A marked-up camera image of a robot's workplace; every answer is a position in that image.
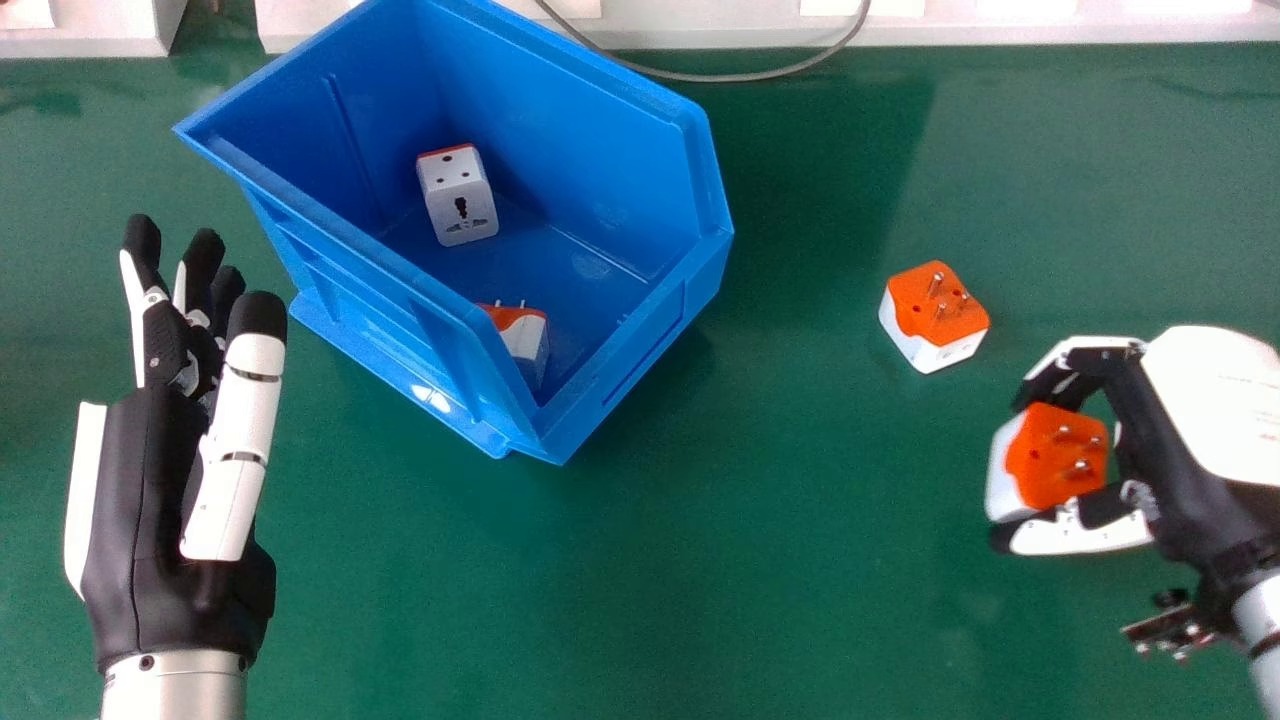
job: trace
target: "blue container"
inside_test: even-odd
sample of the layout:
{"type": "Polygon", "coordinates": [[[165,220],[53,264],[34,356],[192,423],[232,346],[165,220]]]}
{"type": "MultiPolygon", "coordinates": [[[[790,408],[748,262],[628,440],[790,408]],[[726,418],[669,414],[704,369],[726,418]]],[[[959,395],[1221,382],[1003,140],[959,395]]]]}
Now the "blue container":
{"type": "Polygon", "coordinates": [[[486,0],[370,0],[175,131],[244,188],[291,311],[493,457],[562,464],[719,290],[694,102],[486,0]],[[474,142],[502,232],[440,246],[417,154],[474,142]],[[544,310],[530,392],[475,302],[544,310]]]}

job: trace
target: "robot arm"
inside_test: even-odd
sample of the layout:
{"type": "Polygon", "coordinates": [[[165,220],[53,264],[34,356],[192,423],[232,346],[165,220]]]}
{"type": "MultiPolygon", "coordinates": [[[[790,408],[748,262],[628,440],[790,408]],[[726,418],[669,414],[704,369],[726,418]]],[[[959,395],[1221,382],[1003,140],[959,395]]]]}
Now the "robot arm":
{"type": "Polygon", "coordinates": [[[275,565],[252,520],[285,313],[244,295],[223,254],[197,233],[170,301],[148,218],[131,218],[120,250],[137,389],[81,405],[63,548],[93,626],[102,720],[243,717],[274,614],[275,565]]]}
{"type": "Polygon", "coordinates": [[[1236,641],[1267,712],[1280,717],[1280,356],[1210,327],[1174,327],[1149,343],[1071,338],[1027,375],[1014,410],[1024,416],[1043,404],[1076,413],[1097,391],[1116,415],[1120,482],[1064,492],[1052,507],[1010,501],[1024,498],[1010,491],[1007,469],[1027,443],[1001,434],[1023,433],[1015,418],[992,445],[992,543],[1056,555],[1153,542],[1201,582],[1193,597],[1158,593],[1161,612],[1125,635],[1139,652],[1179,660],[1215,638],[1236,641]]]}

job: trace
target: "green table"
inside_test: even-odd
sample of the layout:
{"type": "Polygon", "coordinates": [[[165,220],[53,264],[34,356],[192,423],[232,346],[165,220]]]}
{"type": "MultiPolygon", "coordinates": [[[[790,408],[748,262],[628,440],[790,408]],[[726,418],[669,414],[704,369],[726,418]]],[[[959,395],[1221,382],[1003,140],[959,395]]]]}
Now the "green table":
{"type": "MultiPolygon", "coordinates": [[[[243,9],[189,14],[172,60],[0,64],[3,720],[96,711],[61,524],[76,404],[131,386],[124,219],[170,233],[166,266],[212,224],[291,292],[233,182],[169,132],[265,61],[243,9]]],[[[723,292],[568,466],[489,460],[293,329],[252,716],[1253,716],[1233,652],[1143,664],[1116,633],[1187,570],[996,556],[982,492],[1055,341],[1280,341],[1280,46],[850,50],[681,90],[739,228],[723,292]],[[995,327],[922,377],[876,306],[931,258],[995,327]]]]}

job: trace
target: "storage bin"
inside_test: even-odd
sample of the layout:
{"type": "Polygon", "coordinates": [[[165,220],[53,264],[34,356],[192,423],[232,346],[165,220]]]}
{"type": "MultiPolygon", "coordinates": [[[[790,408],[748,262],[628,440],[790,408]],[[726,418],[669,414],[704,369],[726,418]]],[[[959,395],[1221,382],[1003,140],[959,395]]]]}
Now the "storage bin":
{"type": "Polygon", "coordinates": [[[486,0],[370,0],[175,132],[233,176],[291,313],[493,457],[562,464],[719,290],[705,113],[486,0]],[[472,142],[502,232],[436,242],[417,154],[472,142]],[[475,302],[547,313],[530,391],[475,302]]]}

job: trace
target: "black and white robotic hand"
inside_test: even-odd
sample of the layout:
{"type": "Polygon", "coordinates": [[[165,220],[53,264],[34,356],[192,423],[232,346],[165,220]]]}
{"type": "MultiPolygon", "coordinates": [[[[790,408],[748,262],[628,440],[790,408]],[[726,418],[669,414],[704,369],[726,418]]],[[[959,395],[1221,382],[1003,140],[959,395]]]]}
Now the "black and white robotic hand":
{"type": "Polygon", "coordinates": [[[102,720],[243,717],[275,611],[253,515],[287,318],[223,254],[196,233],[170,295],[150,218],[129,219],[120,249],[137,389],[81,404],[63,557],[93,626],[102,720]]]}
{"type": "Polygon", "coordinates": [[[1178,660],[1217,638],[1235,641],[1263,707],[1280,717],[1280,356],[1212,327],[1172,327],[1151,342],[1073,337],[1027,374],[1014,411],[1079,411],[1100,389],[1116,418],[1119,480],[1100,479],[1042,511],[993,512],[1011,507],[1001,468],[1019,451],[1002,442],[1002,428],[987,484],[992,544],[1065,555],[1153,543],[1188,564],[1199,577],[1194,592],[1157,593],[1160,614],[1125,635],[1140,653],[1178,660]]]}

